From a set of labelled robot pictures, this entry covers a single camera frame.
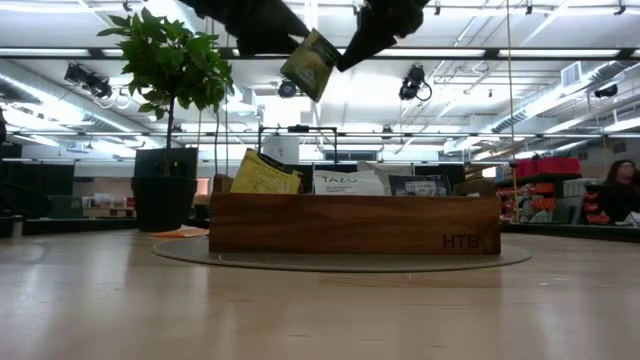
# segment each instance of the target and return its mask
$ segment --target table surface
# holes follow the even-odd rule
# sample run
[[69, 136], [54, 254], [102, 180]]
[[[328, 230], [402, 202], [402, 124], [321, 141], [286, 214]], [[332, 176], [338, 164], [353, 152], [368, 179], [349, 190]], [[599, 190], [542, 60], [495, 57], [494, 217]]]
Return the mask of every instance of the table surface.
[[135, 231], [0, 240], [0, 359], [637, 359], [640, 245], [417, 274], [209, 267]]

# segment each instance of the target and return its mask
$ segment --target ceiling beam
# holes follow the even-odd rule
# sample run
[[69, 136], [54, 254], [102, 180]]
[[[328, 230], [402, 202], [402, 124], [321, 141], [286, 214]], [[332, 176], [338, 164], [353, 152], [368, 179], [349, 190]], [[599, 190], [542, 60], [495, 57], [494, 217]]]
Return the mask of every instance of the ceiling beam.
[[[286, 60], [289, 55], [240, 56], [237, 49], [219, 48], [227, 60]], [[511, 49], [512, 61], [639, 61], [635, 48], [544, 48]], [[121, 61], [118, 48], [98, 47], [0, 47], [0, 59], [10, 60], [111, 60]], [[497, 47], [393, 47], [371, 60], [454, 60], [508, 61], [508, 49]]]

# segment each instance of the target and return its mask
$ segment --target wall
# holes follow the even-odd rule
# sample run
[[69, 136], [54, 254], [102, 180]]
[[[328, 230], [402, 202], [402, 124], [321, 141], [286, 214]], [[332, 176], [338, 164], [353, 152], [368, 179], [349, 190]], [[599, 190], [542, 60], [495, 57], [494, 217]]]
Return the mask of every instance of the wall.
[[111, 196], [132, 197], [129, 178], [94, 178], [92, 182], [73, 183], [73, 196], [93, 196], [95, 193], [109, 193]]
[[[624, 141], [627, 143], [627, 151], [614, 154], [611, 151], [610, 145], [612, 145], [614, 141], [619, 142], [621, 140], [622, 139], [609, 140], [610, 143], [607, 145], [606, 150], [604, 150], [602, 147], [595, 146], [588, 148], [588, 159], [582, 160], [580, 162], [582, 176], [604, 178], [609, 171], [611, 163], [616, 160], [628, 159], [640, 165], [640, 140], [625, 139]], [[577, 156], [578, 151], [584, 151], [584, 149], [573, 150], [569, 153], [569, 156]]]

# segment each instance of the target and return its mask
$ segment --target fluorescent light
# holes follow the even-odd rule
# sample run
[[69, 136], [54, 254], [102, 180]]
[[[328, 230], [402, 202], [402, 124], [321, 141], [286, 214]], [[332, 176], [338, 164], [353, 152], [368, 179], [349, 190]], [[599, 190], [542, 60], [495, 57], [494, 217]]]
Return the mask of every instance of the fluorescent light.
[[637, 126], [640, 126], [640, 117], [631, 119], [631, 120], [618, 121], [617, 123], [604, 128], [604, 131], [605, 132], [623, 131], [627, 129], [632, 129]]
[[544, 138], [566, 138], [566, 139], [595, 139], [602, 135], [598, 134], [543, 134]]
[[0, 56], [79, 56], [90, 57], [87, 49], [0, 48]]
[[[612, 57], [620, 53], [616, 49], [584, 49], [584, 50], [568, 50], [568, 49], [527, 49], [527, 50], [511, 50], [511, 57]], [[508, 57], [509, 50], [500, 50], [499, 57]]]
[[567, 151], [569, 149], [573, 149], [576, 146], [580, 146], [582, 144], [585, 144], [586, 142], [587, 142], [586, 140], [577, 141], [577, 142], [574, 142], [574, 143], [571, 143], [571, 144], [560, 146], [559, 148], [555, 149], [554, 151]]
[[48, 145], [48, 146], [58, 146], [59, 144], [49, 138], [46, 138], [44, 136], [40, 136], [40, 135], [31, 135], [30, 137], [28, 136], [22, 136], [22, 135], [14, 135], [13, 137], [18, 138], [18, 139], [22, 139], [22, 140], [27, 140], [27, 141], [31, 141], [31, 142], [35, 142], [38, 144], [42, 144], [42, 145]]
[[[138, 4], [130, 4], [133, 11], [140, 10], [142, 7]], [[106, 6], [23, 6], [23, 5], [0, 5], [0, 10], [38, 13], [38, 14], [83, 14], [97, 13], [104, 11], [118, 12], [122, 11], [122, 5], [106, 5]]]
[[611, 139], [640, 139], [640, 134], [611, 134]]
[[120, 49], [102, 49], [102, 54], [107, 57], [120, 57], [124, 53]]
[[390, 48], [379, 52], [376, 56], [398, 57], [469, 57], [484, 56], [482, 49], [399, 49]]

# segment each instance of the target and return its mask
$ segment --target shelf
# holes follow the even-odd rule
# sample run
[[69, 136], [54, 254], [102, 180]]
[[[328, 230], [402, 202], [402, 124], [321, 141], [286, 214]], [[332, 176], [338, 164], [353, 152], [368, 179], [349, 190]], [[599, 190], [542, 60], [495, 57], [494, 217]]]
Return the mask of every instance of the shelf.
[[[573, 180], [579, 179], [582, 175], [580, 174], [536, 174], [531, 176], [524, 176], [517, 178], [517, 185], [522, 186], [527, 183], [537, 183], [537, 182], [555, 182], [555, 181], [564, 181], [564, 180]], [[513, 186], [513, 179], [496, 181], [496, 187], [507, 187]]]

